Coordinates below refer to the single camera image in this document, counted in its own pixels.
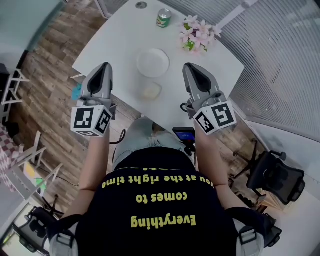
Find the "green can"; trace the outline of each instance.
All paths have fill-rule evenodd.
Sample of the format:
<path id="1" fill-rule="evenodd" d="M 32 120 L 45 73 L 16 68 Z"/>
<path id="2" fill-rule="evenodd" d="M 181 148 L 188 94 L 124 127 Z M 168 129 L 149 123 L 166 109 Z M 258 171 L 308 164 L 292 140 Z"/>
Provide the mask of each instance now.
<path id="1" fill-rule="evenodd" d="M 158 18 L 156 19 L 156 24 L 160 28 L 166 28 L 169 25 L 171 19 L 171 11 L 168 9 L 161 9 L 158 12 Z"/>

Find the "floor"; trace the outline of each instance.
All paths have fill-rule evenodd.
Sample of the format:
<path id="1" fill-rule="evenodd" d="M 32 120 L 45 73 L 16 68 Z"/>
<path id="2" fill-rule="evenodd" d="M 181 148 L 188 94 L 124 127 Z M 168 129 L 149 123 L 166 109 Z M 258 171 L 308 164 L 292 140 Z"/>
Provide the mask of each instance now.
<path id="1" fill-rule="evenodd" d="M 71 109 L 76 105 L 71 94 L 77 86 L 77 81 L 70 77 L 78 74 L 72 65 L 105 22 L 94 0 L 70 0 L 53 19 L 35 50 L 27 55 L 22 72 L 30 82 L 20 85 L 18 94 L 23 102 L 12 106 L 10 112 L 10 121 L 17 122 L 20 127 L 20 133 L 14 138 L 17 144 L 23 143 L 25 149 L 31 147 L 36 132 L 40 131 L 40 146 L 47 147 L 44 159 L 53 167 L 63 163 L 60 176 L 70 183 L 57 179 L 48 191 L 59 195 L 62 211 L 77 195 L 78 188 L 74 185 L 79 182 L 89 143 L 70 131 Z M 119 99 L 114 97 L 113 100 L 118 108 L 116 121 L 110 124 L 110 140 L 117 141 L 121 131 L 141 114 Z M 246 163 L 234 157 L 233 152 L 240 151 L 249 158 L 253 151 L 251 139 L 255 136 L 240 118 L 236 126 L 217 136 L 230 173 L 238 173 Z M 114 150 L 115 146 L 110 146 L 108 171 L 112 167 Z"/>

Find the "black t-shirt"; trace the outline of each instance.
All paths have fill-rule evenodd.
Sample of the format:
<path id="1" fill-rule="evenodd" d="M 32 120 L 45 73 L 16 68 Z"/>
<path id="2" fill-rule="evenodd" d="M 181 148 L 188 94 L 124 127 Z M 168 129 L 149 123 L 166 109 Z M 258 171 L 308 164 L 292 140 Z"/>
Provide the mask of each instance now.
<path id="1" fill-rule="evenodd" d="M 87 213 L 58 221 L 49 237 L 77 220 L 79 255 L 191 250 L 235 255 L 233 218 L 264 235 L 260 214 L 224 210 L 212 182 L 183 152 L 155 147 L 122 161 L 97 188 Z"/>

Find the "teal object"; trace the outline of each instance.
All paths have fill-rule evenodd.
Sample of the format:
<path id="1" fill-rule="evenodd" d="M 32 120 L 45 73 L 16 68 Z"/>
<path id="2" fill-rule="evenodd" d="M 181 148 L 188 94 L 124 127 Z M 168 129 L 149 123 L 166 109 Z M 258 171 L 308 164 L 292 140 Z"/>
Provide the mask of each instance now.
<path id="1" fill-rule="evenodd" d="M 82 88 L 82 84 L 80 84 L 80 83 L 78 83 L 77 85 L 76 85 L 76 87 L 74 87 L 73 89 L 72 89 L 72 94 L 71 94 L 71 99 L 72 100 L 77 100 L 77 99 L 79 99 L 79 97 L 80 97 L 80 95 L 81 95 L 81 88 Z"/>

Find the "artificial flower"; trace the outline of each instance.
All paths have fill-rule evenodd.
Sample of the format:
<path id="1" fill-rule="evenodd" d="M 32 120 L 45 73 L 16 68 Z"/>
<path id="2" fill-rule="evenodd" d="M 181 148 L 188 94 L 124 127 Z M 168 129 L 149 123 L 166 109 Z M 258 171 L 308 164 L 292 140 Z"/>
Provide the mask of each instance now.
<path id="1" fill-rule="evenodd" d="M 185 20 L 184 23 L 188 23 L 190 28 L 196 29 L 199 26 L 198 15 L 192 17 L 189 15 Z"/>
<path id="2" fill-rule="evenodd" d="M 191 54 L 193 55 L 200 55 L 205 53 L 205 47 L 203 45 L 201 45 L 199 48 L 193 47 L 193 49 L 190 51 Z"/>
<path id="3" fill-rule="evenodd" d="M 189 36 L 190 40 L 195 43 L 195 45 L 194 45 L 195 48 L 199 48 L 200 45 L 204 45 L 204 46 L 208 45 L 208 35 L 207 34 L 202 34 L 200 31 L 197 31 L 195 35 L 196 35 L 196 37 L 193 34 L 191 34 Z"/>
<path id="4" fill-rule="evenodd" d="M 179 37 L 182 39 L 182 42 L 185 44 L 186 42 L 188 42 L 190 35 L 193 33 L 194 29 L 190 28 L 190 29 L 186 29 L 185 27 L 183 27 L 181 29 L 181 32 Z"/>
<path id="5" fill-rule="evenodd" d="M 210 35 L 208 37 L 208 42 L 211 43 L 212 41 L 216 40 L 215 33 L 213 31 L 210 32 Z"/>
<path id="6" fill-rule="evenodd" d="M 206 21 L 203 19 L 198 28 L 201 31 L 201 33 L 209 35 L 209 29 L 211 29 L 211 27 L 212 26 L 206 24 Z"/>
<path id="7" fill-rule="evenodd" d="M 212 31 L 214 35 L 216 35 L 217 37 L 221 37 L 220 33 L 222 32 L 222 30 L 218 27 L 218 25 L 212 26 Z"/>

